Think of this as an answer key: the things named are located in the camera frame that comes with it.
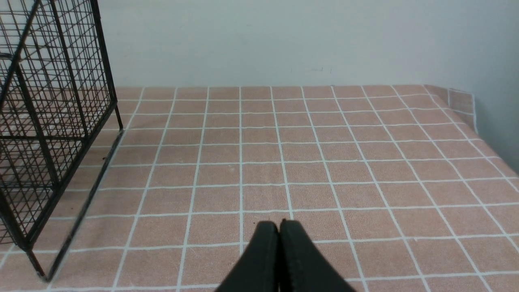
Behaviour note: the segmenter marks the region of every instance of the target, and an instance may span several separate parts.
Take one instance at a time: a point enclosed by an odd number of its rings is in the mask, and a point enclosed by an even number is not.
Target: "pink tiled surface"
[[[56,277],[40,282],[4,245],[0,290],[210,291],[258,221],[287,218],[358,291],[513,291],[519,178],[448,94],[119,88],[127,130]],[[116,128],[112,117],[39,238],[44,266]]]

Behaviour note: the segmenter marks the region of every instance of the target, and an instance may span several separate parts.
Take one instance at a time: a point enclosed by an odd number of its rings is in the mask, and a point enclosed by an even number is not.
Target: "black wire cage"
[[[123,126],[97,0],[1,0],[0,10],[0,244],[15,243],[38,275],[50,281]],[[113,111],[119,135],[45,273],[34,244]]]

